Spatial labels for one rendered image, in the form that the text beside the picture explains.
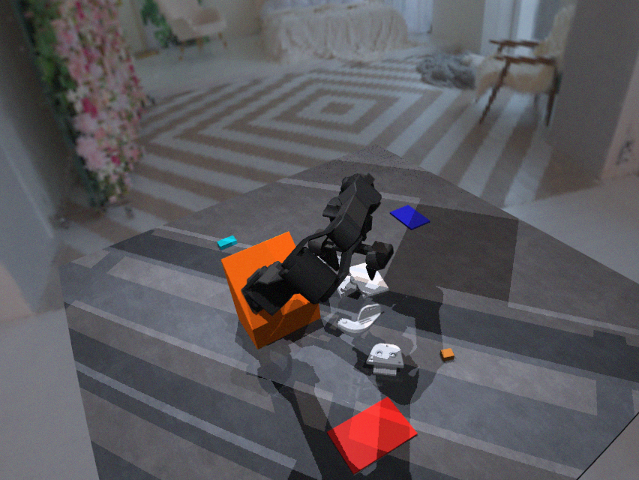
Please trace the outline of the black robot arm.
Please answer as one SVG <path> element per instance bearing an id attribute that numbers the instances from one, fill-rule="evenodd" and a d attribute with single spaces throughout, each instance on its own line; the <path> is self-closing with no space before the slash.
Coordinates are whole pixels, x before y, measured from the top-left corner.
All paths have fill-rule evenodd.
<path id="1" fill-rule="evenodd" d="M 345 177 L 339 195 L 328 202 L 322 213 L 331 222 L 326 229 L 301 240 L 282 263 L 276 261 L 258 268 L 246 280 L 241 292 L 254 314 L 264 309 L 274 315 L 295 294 L 301 294 L 312 305 L 333 295 L 350 272 L 353 250 L 372 230 L 371 214 L 382 199 L 374 188 L 374 180 L 370 173 Z M 338 274 L 304 247 L 308 241 L 324 235 L 342 250 Z"/>

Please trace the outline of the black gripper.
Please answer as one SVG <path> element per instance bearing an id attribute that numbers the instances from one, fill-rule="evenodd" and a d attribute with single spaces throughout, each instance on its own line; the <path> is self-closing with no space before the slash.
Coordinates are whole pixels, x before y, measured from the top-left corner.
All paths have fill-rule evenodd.
<path id="1" fill-rule="evenodd" d="M 373 245 L 362 244 L 363 239 L 358 243 L 354 253 L 366 255 L 366 269 L 371 281 L 374 280 L 377 271 L 384 269 L 394 254 L 392 244 L 375 241 Z M 308 248 L 316 256 L 328 263 L 336 272 L 339 269 L 338 256 L 336 251 L 342 250 L 326 235 L 308 241 Z"/>

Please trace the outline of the white metal mounting plate with holes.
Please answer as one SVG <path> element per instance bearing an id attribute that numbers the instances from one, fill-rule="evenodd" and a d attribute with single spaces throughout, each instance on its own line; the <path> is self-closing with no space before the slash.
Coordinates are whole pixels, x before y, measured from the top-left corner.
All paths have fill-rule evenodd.
<path id="1" fill-rule="evenodd" d="M 341 298 L 344 298 L 357 290 L 356 280 L 353 276 L 347 276 L 341 285 L 337 288 L 337 291 Z"/>

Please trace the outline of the blue flat plate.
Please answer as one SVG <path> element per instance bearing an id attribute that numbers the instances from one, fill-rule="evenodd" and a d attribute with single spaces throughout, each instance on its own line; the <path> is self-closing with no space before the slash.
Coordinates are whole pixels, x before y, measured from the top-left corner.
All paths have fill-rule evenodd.
<path id="1" fill-rule="evenodd" d="M 391 215 L 397 218 L 403 225 L 408 227 L 410 230 L 413 230 L 417 227 L 420 227 L 424 224 L 431 222 L 424 215 L 420 214 L 414 208 L 409 205 L 405 205 L 404 207 L 398 208 L 397 210 L 391 211 Z"/>

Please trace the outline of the small cyan block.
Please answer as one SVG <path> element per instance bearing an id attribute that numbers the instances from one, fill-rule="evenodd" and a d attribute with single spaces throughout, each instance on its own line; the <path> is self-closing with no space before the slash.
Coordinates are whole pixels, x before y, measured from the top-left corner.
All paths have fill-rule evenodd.
<path id="1" fill-rule="evenodd" d="M 230 236 L 228 238 L 222 239 L 220 241 L 217 241 L 217 245 L 219 246 L 219 248 L 221 250 L 223 250 L 225 248 L 228 248 L 228 247 L 231 247 L 231 246 L 236 245 L 236 244 L 238 244 L 238 242 L 237 242 L 236 238 L 234 237 L 234 235 L 232 235 L 232 236 Z"/>

